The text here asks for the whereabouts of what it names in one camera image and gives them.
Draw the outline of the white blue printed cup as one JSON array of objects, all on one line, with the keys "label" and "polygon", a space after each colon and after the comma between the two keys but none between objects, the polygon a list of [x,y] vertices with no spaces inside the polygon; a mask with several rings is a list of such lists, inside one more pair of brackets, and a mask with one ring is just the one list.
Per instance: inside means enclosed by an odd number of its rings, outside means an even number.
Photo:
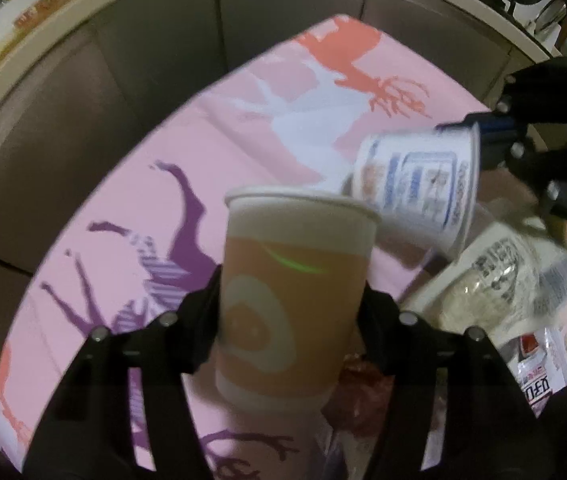
[{"label": "white blue printed cup", "polygon": [[376,133],[361,142],[349,195],[380,216],[377,243],[403,242],[456,259],[469,234],[480,173],[480,129]]}]

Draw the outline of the pink foil wrapper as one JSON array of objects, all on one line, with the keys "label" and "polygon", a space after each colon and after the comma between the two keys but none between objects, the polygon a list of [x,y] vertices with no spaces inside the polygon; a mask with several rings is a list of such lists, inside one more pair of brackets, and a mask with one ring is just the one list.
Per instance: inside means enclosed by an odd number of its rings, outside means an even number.
[{"label": "pink foil wrapper", "polygon": [[337,385],[321,412],[333,430],[357,438],[378,437],[387,415],[393,377],[381,374],[378,367],[358,354],[343,362]]}]

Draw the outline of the orange paper cup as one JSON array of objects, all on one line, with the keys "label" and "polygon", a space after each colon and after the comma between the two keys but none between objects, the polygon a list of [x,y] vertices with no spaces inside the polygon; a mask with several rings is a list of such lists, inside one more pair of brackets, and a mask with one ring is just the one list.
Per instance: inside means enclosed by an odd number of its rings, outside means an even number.
[{"label": "orange paper cup", "polygon": [[349,348],[380,218],[286,186],[237,188],[225,203],[216,387],[249,411],[318,410]]}]

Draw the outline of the red white snack packet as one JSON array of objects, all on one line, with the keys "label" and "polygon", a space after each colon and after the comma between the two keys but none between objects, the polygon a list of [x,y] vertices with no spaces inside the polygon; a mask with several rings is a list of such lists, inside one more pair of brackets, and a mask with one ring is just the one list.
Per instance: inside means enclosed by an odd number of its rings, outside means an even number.
[{"label": "red white snack packet", "polygon": [[545,327],[512,339],[500,350],[527,404],[538,417],[549,399],[567,386],[567,346],[563,333]]}]

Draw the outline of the clear printed snack bag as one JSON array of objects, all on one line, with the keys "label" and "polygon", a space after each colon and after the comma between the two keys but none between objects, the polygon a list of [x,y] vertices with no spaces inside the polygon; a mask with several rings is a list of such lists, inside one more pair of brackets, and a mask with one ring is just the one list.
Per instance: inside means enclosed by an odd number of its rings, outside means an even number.
[{"label": "clear printed snack bag", "polygon": [[544,327],[567,326],[567,248],[541,218],[494,221],[402,303],[432,327],[480,327],[497,348]]}]

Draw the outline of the pink patterned tablecloth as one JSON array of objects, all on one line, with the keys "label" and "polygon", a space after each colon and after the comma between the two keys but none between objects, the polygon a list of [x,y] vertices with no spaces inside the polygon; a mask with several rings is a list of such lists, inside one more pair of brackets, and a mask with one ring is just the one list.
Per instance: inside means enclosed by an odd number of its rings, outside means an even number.
[{"label": "pink patterned tablecloth", "polygon": [[335,192],[369,134],[479,110],[442,70],[346,15],[195,96],[99,184],[26,289],[0,356],[0,449],[24,463],[92,328],[137,330],[206,284],[223,255],[231,188]]}]

